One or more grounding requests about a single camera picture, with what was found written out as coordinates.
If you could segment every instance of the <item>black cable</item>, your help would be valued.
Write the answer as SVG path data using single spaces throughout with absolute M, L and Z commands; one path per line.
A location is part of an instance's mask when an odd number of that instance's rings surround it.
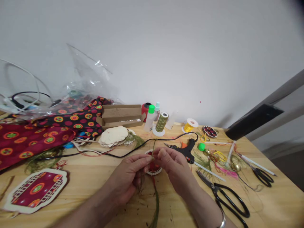
M 171 140 L 176 140 L 176 139 L 178 139 L 179 137 L 182 137 L 182 136 L 187 135 L 187 134 L 196 134 L 196 140 L 195 140 L 195 142 L 197 142 L 197 140 L 199 139 L 199 136 L 198 136 L 197 133 L 195 133 L 195 132 L 187 132 L 187 133 L 184 133 L 184 134 L 182 134 L 182 135 L 176 137 L 175 139 L 157 139 L 157 140 L 158 140 L 158 141 L 171 141 Z M 116 155 L 109 154 L 109 153 L 106 153 L 106 154 L 104 154 L 104 155 L 108 155 L 108 156 L 115 157 L 115 158 L 123 158 L 123 157 L 125 157 L 125 156 L 128 156 L 129 154 L 131 154 L 131 153 L 134 152 L 135 150 L 141 148 L 144 144 L 146 144 L 146 143 L 147 143 L 148 141 L 150 141 L 150 140 L 156 140 L 156 139 L 148 139 L 148 140 L 145 141 L 143 144 L 139 145 L 138 147 L 134 148 L 133 150 L 131 150 L 130 152 L 126 153 L 126 154 L 123 155 L 123 156 L 116 156 Z M 78 155 L 78 154 L 81 154 L 81 153 L 84 153 L 84 152 L 87 152 L 87 150 L 86 150 L 86 151 L 80 151 L 80 152 L 78 152 L 78 153 L 76 153 L 76 154 L 60 155 L 60 156 L 48 157 L 48 158 L 37 159 L 37 160 L 38 160 L 38 161 L 43 161 L 43 160 L 50 160 L 50 159 L 56 159 L 56 158 L 70 157 L 70 156 Z
M 46 93 L 42 93 L 42 92 L 26 91 L 26 92 L 15 93 L 15 94 L 11 97 L 11 99 L 12 99 L 12 102 L 13 102 L 18 108 L 20 108 L 20 109 L 23 109 L 23 108 L 24 108 L 24 105 L 23 105 L 23 104 L 20 104 L 18 101 L 16 101 L 16 100 L 14 99 L 14 97 L 17 96 L 17 95 L 19 95 L 19 94 L 22 94 L 22 93 L 41 93 L 41 94 L 44 94 L 44 95 L 48 96 L 48 97 L 52 100 L 52 98 L 51 98 L 49 95 L 47 95 Z

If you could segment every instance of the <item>fingernail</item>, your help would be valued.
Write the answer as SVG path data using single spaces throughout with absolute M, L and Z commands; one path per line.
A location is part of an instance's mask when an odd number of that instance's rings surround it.
M 153 160 L 153 157 L 152 157 L 152 156 L 149 156 L 149 157 L 146 158 L 146 161 L 147 161 L 147 162 L 151 162 L 152 160 Z

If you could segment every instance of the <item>scissors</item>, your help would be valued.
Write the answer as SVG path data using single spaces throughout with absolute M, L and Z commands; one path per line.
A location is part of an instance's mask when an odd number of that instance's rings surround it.
M 245 203 L 243 202 L 243 200 L 238 196 L 238 194 L 235 193 L 235 191 L 233 191 L 231 188 L 225 186 L 225 185 L 221 185 L 218 183 L 211 183 L 210 180 L 204 175 L 202 174 L 200 171 L 196 170 L 196 173 L 198 174 L 198 176 L 202 179 L 202 181 L 208 185 L 209 188 L 212 189 L 213 191 L 213 195 L 215 196 L 215 202 L 218 204 L 218 206 L 220 207 L 220 209 L 223 210 L 221 203 L 224 204 L 225 207 L 227 207 L 240 221 L 241 223 L 244 225 L 245 228 L 248 228 L 247 224 L 245 223 L 245 221 L 242 219 L 242 217 L 238 214 L 240 213 L 242 216 L 244 216 L 245 218 L 249 218 L 250 216 L 250 212 L 247 208 L 247 206 L 245 205 Z M 227 196 L 227 194 L 221 189 L 221 188 L 225 188 L 228 191 L 230 191 L 236 198 L 237 200 L 241 203 L 243 209 L 245 212 L 242 212 L 235 204 L 234 202 Z M 234 207 L 234 209 L 238 212 L 236 212 L 233 208 L 231 208 L 227 203 L 225 203 L 219 196 L 218 196 L 218 191 L 220 191 L 220 193 L 222 193 L 224 195 L 224 197 L 229 201 L 229 203 Z
M 243 161 L 249 165 L 249 167 L 252 169 L 255 176 L 267 187 L 271 187 L 271 183 L 274 183 L 274 180 L 263 170 L 259 168 L 253 167 L 246 159 L 243 158 L 240 154 L 238 154 Z

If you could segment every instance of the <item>silver bangle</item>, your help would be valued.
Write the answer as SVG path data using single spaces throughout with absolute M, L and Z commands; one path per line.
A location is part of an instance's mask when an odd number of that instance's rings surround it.
M 224 228 L 226 226 L 226 217 L 224 211 L 221 209 L 221 212 L 223 214 L 223 221 L 222 224 L 218 228 Z

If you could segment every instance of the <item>cardboard box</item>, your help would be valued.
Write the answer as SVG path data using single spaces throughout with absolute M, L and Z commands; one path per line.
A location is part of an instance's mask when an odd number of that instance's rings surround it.
M 106 130 L 111 127 L 136 127 L 143 124 L 146 114 L 142 114 L 140 104 L 133 105 L 103 105 L 101 116 L 97 117 L 96 122 Z

